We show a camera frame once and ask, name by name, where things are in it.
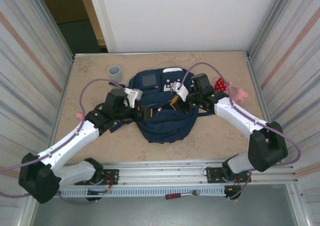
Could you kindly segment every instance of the navy backpack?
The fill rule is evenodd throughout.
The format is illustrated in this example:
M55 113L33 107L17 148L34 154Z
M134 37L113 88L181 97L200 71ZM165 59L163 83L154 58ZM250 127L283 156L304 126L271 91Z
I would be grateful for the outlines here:
M191 131L198 116L207 116L210 113L199 113L198 107L193 107L186 114L180 110L174 110L170 102L174 97L170 92L173 82L182 81L186 69L174 67L165 69L147 70L137 73L129 81L129 88L136 88L143 91L138 102L139 105L149 106L153 109L152 118L138 122L138 128L148 142L175 142L184 139ZM192 73L189 73L184 85L189 91L193 90L191 81ZM126 123L118 123L110 132L114 132Z

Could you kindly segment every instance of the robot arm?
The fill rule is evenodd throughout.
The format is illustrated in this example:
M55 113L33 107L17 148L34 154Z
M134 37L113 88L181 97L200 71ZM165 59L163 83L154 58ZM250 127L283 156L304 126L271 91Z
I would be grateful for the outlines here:
M288 155L285 140L273 132L257 125L257 122L282 132L281 126L276 123L267 123L234 103L237 109L254 122L241 115L231 105L229 96L222 92L215 92L206 74L201 73L192 77L194 93L189 93L184 85L174 82L171 91L176 96L171 102L175 109L188 111L190 107L200 107L212 114L216 114L241 131L249 141L248 153L236 155L222 164L224 177L232 181L237 174L247 170L265 171Z
M144 121L152 116L152 109L137 106L135 102L141 98L142 91L125 88L112 89L105 99L88 112L85 116L81 130L81 123L67 136L50 148L38 153L36 156L27 154L22 163L49 155L43 160L22 167L19 175L19 184L29 192L37 201L49 201L59 189L83 180L97 183L102 179L103 166L92 158L83 162L63 167L67 161L84 146L100 137L115 123L130 119L135 122ZM64 147L56 149L65 143L71 136L76 136Z

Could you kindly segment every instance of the red fabric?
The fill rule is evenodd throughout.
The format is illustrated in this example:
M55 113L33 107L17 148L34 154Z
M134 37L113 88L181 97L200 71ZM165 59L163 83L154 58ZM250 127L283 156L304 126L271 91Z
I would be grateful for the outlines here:
M215 82L213 89L215 91L220 90L220 91L224 91L224 92L227 90L227 87L221 77L219 77L218 80Z

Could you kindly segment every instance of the beige table surface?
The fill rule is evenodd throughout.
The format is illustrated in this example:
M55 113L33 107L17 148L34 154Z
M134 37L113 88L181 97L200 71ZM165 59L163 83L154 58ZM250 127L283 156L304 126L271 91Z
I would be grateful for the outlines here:
M73 64L56 141L79 123L76 112L81 111L78 101L84 85L96 78L108 78L110 65L117 64L121 67L121 83L127 85L131 77L143 70L165 67L189 68L198 62L211 63L228 81L246 90L249 98L242 106L251 114L263 118L242 52L81 56L76 57ZM206 73L211 82L218 77L205 65L195 67L192 72ZM111 88L113 87L107 82L96 82L89 86L83 97L86 111L103 102ZM191 133L184 140L175 143L148 143L135 123L125 125L116 132L111 134L108 131L91 142L69 163L78 163L87 157L92 157L100 163L228 158L247 151L247 139L230 123L213 115L198 118Z

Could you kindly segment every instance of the gray cup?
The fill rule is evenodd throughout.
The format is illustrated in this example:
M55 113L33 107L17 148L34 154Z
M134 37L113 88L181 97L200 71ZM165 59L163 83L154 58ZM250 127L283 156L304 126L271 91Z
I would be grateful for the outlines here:
M122 80L121 68L118 65L112 65L108 68L108 73L110 75L110 79L114 82L119 82Z

